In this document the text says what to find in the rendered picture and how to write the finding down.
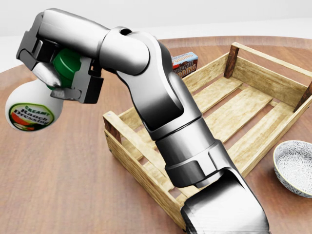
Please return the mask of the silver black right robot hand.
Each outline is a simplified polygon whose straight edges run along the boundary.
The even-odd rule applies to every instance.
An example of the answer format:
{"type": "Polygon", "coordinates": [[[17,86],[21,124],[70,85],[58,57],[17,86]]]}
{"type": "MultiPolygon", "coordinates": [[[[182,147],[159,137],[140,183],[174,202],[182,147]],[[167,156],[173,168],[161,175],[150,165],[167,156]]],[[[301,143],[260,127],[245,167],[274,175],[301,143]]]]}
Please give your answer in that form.
{"type": "Polygon", "coordinates": [[[99,65],[100,46],[109,30],[86,18],[56,8],[39,13],[21,40],[16,58],[46,85],[53,87],[51,97],[97,103],[103,84],[99,65]],[[61,74],[52,64],[61,49],[81,56],[69,88],[63,87],[61,74]]]}

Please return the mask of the chocolate pudding box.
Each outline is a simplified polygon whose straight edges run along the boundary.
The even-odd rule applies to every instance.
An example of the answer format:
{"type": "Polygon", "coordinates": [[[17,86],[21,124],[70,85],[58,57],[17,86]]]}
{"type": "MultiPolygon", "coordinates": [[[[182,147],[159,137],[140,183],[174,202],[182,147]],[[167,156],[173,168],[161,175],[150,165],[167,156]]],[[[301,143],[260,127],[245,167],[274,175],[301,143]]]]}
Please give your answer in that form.
{"type": "Polygon", "coordinates": [[[172,57],[173,71],[184,78],[197,69],[198,56],[194,52],[187,52],[182,55],[172,57]]]}

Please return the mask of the patterned white bowl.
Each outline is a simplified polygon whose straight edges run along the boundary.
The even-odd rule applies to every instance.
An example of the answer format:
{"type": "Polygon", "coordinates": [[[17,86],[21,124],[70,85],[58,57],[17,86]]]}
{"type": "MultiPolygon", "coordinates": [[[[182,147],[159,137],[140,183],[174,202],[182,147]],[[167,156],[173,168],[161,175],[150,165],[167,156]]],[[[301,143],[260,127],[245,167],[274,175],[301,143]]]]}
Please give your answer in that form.
{"type": "Polygon", "coordinates": [[[312,198],[312,143],[288,140],[280,143],[273,153],[274,171],[288,190],[312,198]]]}

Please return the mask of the white salad dressing bottle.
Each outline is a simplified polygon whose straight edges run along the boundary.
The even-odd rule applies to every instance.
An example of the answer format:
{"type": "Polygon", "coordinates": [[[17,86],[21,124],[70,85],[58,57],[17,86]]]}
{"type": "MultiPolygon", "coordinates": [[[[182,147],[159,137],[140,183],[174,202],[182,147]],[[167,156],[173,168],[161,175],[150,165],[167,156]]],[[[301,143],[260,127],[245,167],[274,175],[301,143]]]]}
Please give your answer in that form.
{"type": "MultiPolygon", "coordinates": [[[[81,55],[69,49],[61,50],[53,60],[60,75],[62,88],[72,86],[75,72],[81,67],[81,55]]],[[[63,109],[63,100],[50,96],[53,87],[36,79],[17,87],[8,97],[5,117],[11,127],[31,132],[54,123],[63,109]]]]}

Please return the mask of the wooden slat tray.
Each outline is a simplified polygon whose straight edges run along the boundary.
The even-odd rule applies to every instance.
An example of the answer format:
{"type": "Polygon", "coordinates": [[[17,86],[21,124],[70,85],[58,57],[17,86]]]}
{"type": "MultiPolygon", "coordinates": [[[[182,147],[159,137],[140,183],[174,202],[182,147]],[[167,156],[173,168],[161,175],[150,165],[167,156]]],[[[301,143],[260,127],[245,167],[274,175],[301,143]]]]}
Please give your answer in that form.
{"type": "MultiPolygon", "coordinates": [[[[238,94],[205,118],[213,135],[226,142],[267,105],[272,109],[230,149],[229,155],[243,176],[280,140],[312,104],[312,82],[305,86],[238,55],[245,50],[312,78],[312,72],[234,42],[230,51],[184,78],[202,113],[235,90],[238,94]]],[[[198,189],[189,186],[177,197],[165,175],[165,162],[145,130],[136,110],[104,116],[109,149],[138,183],[182,229],[180,209],[198,189]]]]}

